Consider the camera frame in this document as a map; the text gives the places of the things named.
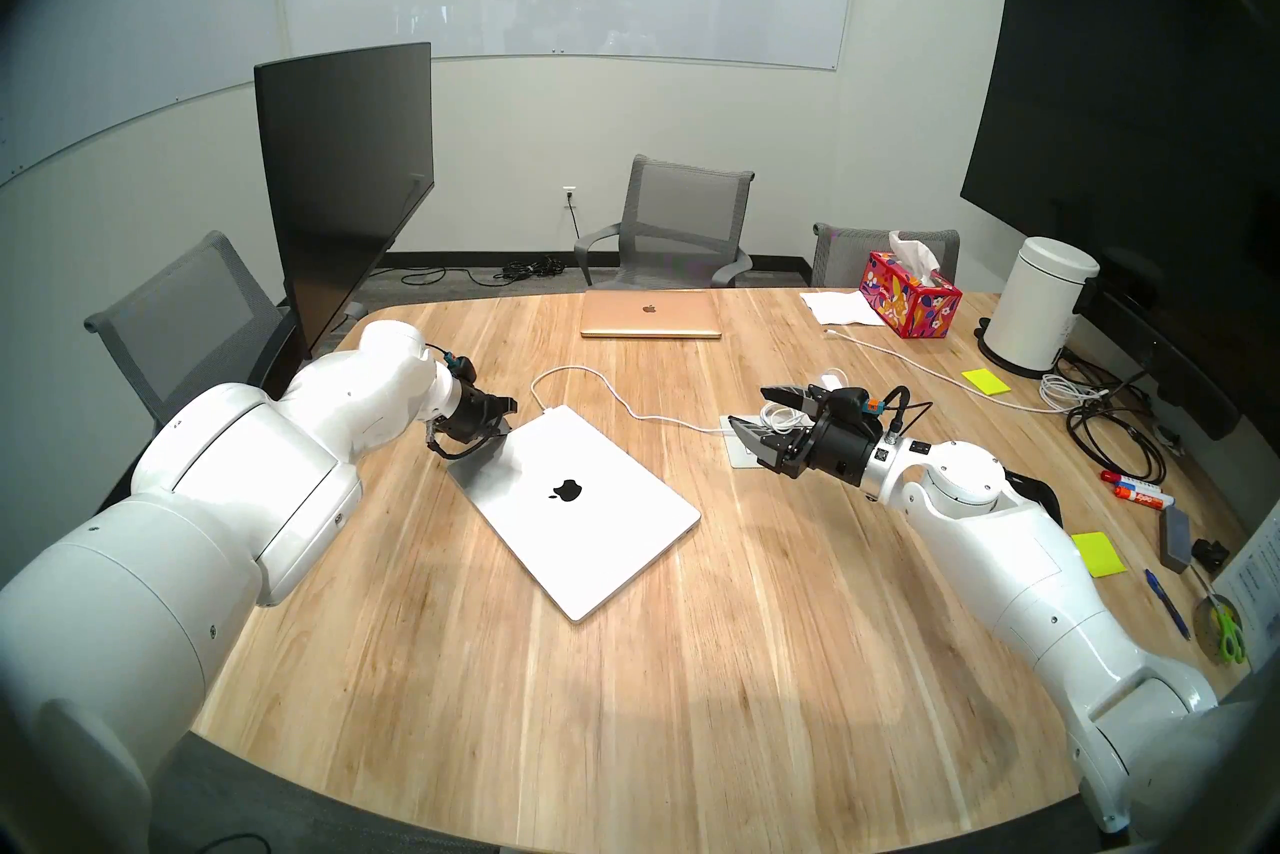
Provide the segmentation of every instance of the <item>baseboard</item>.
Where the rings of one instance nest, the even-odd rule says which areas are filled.
[[[498,269],[512,261],[536,261],[548,255],[570,266],[577,264],[572,251],[388,251],[383,255],[379,268]],[[617,268],[618,252],[591,251],[586,256],[586,264],[602,269]],[[813,268],[803,257],[795,255],[751,255],[751,268],[755,271],[795,271],[805,280],[805,284],[813,282]]]

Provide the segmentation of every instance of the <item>monitor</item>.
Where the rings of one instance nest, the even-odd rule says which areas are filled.
[[[435,181],[431,46],[253,69],[284,286],[310,352]]]
[[[961,196],[1101,265],[1084,315],[1280,451],[1280,55],[1242,0],[1005,0]]]

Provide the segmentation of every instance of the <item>sticky note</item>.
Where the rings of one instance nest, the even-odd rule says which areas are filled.
[[[1075,542],[1080,557],[1084,558],[1084,566],[1094,579],[1128,571],[1106,534],[1073,534],[1071,540]]]
[[[1009,387],[987,371],[987,369],[974,369],[973,371],[963,371],[960,374],[969,379],[983,396],[1000,396],[1002,392],[1009,392]]]

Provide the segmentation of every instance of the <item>tissue box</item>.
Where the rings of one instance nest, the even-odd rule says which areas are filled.
[[[937,271],[933,286],[902,268],[888,251],[872,251],[859,287],[867,302],[899,337],[946,337],[961,292]]]

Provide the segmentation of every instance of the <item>scissors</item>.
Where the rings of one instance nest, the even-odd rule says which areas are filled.
[[[1233,661],[1240,665],[1244,658],[1244,635],[1240,634],[1239,625],[1231,618],[1231,612],[1213,597],[1213,615],[1217,617],[1217,653],[1228,665]]]
[[[1194,565],[1192,566],[1192,571],[1196,572],[1196,577],[1199,579],[1199,584],[1204,586],[1210,606],[1213,607],[1212,615],[1217,621],[1219,657],[1228,665],[1231,662],[1242,665],[1248,654],[1244,650],[1244,634],[1240,632],[1240,625],[1231,618],[1231,611],[1226,608],[1226,603],[1221,597],[1215,594],[1208,583],[1204,581],[1204,576],[1199,574]]]

